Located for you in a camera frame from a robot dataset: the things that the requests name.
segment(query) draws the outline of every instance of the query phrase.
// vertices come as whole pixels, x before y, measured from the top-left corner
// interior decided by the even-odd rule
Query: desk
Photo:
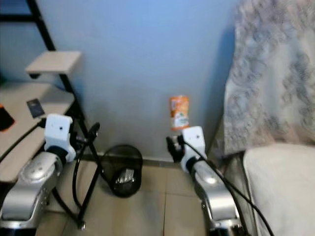
[[[26,102],[37,98],[45,115],[33,118]],[[0,103],[14,118],[15,124],[0,132],[0,155],[19,137],[49,113],[65,114],[74,101],[73,94],[51,84],[5,83],[0,87]],[[20,169],[44,144],[44,129],[38,127],[30,133],[0,163],[0,181],[15,182]]]

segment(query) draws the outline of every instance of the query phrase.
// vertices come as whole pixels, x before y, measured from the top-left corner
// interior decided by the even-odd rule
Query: black wastebasket
[[[142,155],[131,145],[110,148],[101,159],[112,192],[122,198],[135,194],[141,186]]]

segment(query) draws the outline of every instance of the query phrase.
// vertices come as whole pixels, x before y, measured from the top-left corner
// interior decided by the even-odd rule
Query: white mattress
[[[315,235],[315,148],[274,144],[246,151],[244,168],[253,202],[275,236]],[[268,236],[255,213],[258,235]]]

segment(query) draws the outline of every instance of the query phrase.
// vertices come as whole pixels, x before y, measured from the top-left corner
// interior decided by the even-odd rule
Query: floor tile
[[[45,212],[35,236],[61,236],[67,219],[64,213]]]
[[[164,236],[206,236],[200,200],[166,194]]]
[[[67,204],[67,206],[73,211],[78,212],[78,207],[74,203],[72,196],[72,175],[74,170],[75,162],[66,164],[62,174],[58,179],[57,190],[60,194],[63,201]],[[91,161],[81,161],[78,175],[77,175],[77,196],[79,202],[83,202],[83,199],[88,191],[88,187],[90,186],[90,182],[93,178],[94,172],[96,169],[96,164]],[[59,206],[54,196],[51,194],[49,198],[49,205],[47,206],[47,210],[64,212],[64,210]]]
[[[190,175],[181,169],[167,169],[166,193],[197,196]]]
[[[63,236],[162,236],[165,194],[139,191],[122,199],[102,185],[98,181],[86,211],[87,228],[68,220]]]
[[[143,166],[141,191],[166,192],[167,169],[154,166]]]

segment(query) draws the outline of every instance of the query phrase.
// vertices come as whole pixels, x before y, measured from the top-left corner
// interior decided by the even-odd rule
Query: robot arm
[[[45,151],[22,168],[17,182],[7,193],[0,210],[0,228],[37,228],[64,164],[75,158],[75,150],[70,145],[71,124],[70,117],[48,115]]]
[[[209,164],[200,158],[185,142],[205,155],[202,128],[186,128],[182,135],[166,138],[168,150],[174,161],[180,161],[182,169],[189,173],[195,191],[201,200],[207,233],[210,236],[244,236],[239,213],[230,191]]]

